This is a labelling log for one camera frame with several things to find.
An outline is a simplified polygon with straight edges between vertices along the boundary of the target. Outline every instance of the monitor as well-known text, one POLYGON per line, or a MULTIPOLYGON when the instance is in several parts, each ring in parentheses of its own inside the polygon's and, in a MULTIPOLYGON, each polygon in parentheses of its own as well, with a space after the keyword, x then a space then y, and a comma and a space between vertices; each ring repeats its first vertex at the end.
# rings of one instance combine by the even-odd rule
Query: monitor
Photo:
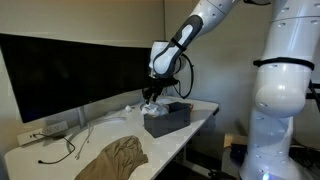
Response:
POLYGON ((142 89, 151 51, 8 34, 0 48, 24 123, 142 89))

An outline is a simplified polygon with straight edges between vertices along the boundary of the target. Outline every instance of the gray wall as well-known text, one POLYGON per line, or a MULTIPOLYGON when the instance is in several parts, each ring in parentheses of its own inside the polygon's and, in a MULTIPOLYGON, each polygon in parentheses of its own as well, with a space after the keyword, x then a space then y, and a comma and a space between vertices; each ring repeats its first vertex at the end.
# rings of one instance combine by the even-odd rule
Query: gray wall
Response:
MULTIPOLYGON (((197 3, 197 0, 165 1, 167 40, 197 3)), ((216 118, 201 129, 200 136, 193 138, 192 147, 196 150, 220 159, 225 133, 247 135, 257 72, 252 62, 263 53, 271 14, 272 6, 253 6, 241 1, 215 30, 196 39, 185 52, 195 65, 190 98, 220 104, 216 118)), ((320 77, 317 68, 314 80, 320 77)), ((188 66, 177 78, 186 93, 190 85, 188 66)), ((295 118, 294 135, 306 145, 320 147, 319 128, 319 112, 314 101, 307 101, 304 110, 295 118)))
MULTIPOLYGON (((0 33, 117 46, 151 47, 164 38, 162 0, 0 0, 0 33)), ((140 101, 140 91, 86 106, 89 119, 140 101)), ((75 109, 23 124, 0 54, 0 157, 18 146, 16 136, 67 120, 77 125, 75 109)), ((0 179, 5 179, 0 161, 0 179)))

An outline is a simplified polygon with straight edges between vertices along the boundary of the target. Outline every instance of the gray box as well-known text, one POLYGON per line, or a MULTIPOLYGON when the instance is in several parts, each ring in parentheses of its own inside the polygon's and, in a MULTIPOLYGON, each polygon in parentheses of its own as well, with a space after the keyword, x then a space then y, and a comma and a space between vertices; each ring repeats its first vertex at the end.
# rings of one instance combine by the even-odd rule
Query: gray box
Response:
POLYGON ((190 104, 174 102, 169 105, 169 113, 152 117, 144 115, 144 128, 154 137, 169 134, 190 125, 190 104))

